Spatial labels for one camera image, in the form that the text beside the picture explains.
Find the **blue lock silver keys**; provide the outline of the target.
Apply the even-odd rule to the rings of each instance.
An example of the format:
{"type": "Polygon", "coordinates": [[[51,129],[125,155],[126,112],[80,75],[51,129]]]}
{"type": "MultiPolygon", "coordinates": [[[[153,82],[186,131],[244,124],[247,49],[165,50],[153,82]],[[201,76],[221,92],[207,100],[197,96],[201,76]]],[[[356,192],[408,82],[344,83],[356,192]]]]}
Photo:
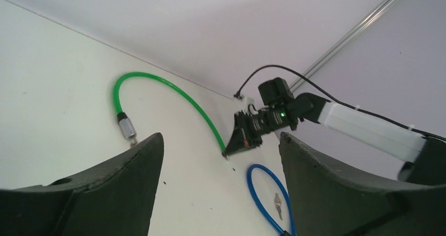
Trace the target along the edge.
{"type": "Polygon", "coordinates": [[[278,212],[279,219],[280,219],[280,220],[283,220],[283,217],[282,217],[282,209],[281,209],[281,206],[282,206],[282,200],[281,200],[281,198],[280,198],[279,193],[275,193],[275,197],[274,197],[274,200],[273,200],[273,201],[274,201],[276,210],[277,210],[277,212],[278,212]]]}

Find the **blue cable lock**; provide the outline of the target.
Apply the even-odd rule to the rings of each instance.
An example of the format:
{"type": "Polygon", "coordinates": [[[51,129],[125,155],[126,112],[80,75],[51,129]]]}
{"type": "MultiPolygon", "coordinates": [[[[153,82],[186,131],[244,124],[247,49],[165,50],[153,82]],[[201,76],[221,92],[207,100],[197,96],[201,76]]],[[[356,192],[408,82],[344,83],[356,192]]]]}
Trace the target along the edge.
{"type": "Polygon", "coordinates": [[[256,208],[274,232],[277,235],[297,235],[290,197],[279,177],[264,165],[251,164],[246,170],[246,184],[256,208]],[[283,220],[279,219],[273,201],[275,193],[279,193],[282,200],[283,220]]]}

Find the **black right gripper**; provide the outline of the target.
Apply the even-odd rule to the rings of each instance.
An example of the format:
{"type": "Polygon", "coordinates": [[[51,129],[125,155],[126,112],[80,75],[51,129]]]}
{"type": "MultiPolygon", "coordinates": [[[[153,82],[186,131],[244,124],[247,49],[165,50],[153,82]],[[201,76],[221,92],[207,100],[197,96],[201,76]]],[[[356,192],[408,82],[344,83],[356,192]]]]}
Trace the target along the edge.
{"type": "Polygon", "coordinates": [[[257,133],[252,115],[237,112],[234,114],[234,129],[231,138],[222,152],[223,157],[230,157],[240,152],[260,147],[261,135],[257,133]]]}

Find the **green cable lock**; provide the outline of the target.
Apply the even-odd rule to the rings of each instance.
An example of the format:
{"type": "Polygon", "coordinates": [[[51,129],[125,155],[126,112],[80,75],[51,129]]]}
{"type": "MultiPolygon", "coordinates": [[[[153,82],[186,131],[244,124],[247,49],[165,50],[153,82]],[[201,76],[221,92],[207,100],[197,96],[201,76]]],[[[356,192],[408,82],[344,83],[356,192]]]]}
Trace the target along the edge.
{"type": "Polygon", "coordinates": [[[134,71],[119,76],[110,92],[115,122],[135,143],[161,133],[165,147],[220,155],[230,123],[229,100],[180,79],[134,71]]]}

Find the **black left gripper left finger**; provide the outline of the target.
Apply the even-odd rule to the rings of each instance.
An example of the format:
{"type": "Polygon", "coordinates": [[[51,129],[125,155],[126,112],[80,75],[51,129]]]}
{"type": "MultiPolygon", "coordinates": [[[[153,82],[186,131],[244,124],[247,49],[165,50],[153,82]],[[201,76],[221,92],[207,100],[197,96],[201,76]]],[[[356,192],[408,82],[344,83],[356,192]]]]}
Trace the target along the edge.
{"type": "Polygon", "coordinates": [[[147,235],[163,165],[155,133],[47,186],[1,191],[1,235],[147,235]]]}

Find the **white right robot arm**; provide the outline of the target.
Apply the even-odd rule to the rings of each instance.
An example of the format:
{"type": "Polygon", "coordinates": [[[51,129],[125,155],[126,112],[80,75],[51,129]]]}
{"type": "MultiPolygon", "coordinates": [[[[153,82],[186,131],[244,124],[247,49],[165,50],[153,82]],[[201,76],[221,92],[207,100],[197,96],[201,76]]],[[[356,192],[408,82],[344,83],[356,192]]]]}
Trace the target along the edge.
{"type": "Polygon", "coordinates": [[[234,114],[234,130],[222,152],[224,157],[257,148],[263,135],[284,127],[295,130],[300,121],[307,120],[401,160],[400,181],[445,184],[444,138],[312,93],[294,96],[282,78],[266,81],[258,89],[265,107],[255,113],[246,108],[234,114]]]}

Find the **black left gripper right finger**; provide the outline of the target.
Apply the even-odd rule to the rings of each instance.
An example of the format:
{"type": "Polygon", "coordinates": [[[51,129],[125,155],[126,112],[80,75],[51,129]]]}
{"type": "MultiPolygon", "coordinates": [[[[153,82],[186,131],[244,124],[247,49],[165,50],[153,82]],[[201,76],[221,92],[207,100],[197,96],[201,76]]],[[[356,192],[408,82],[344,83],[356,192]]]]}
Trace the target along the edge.
{"type": "Polygon", "coordinates": [[[429,138],[397,180],[283,132],[279,152],[298,235],[445,235],[445,143],[429,138]]]}

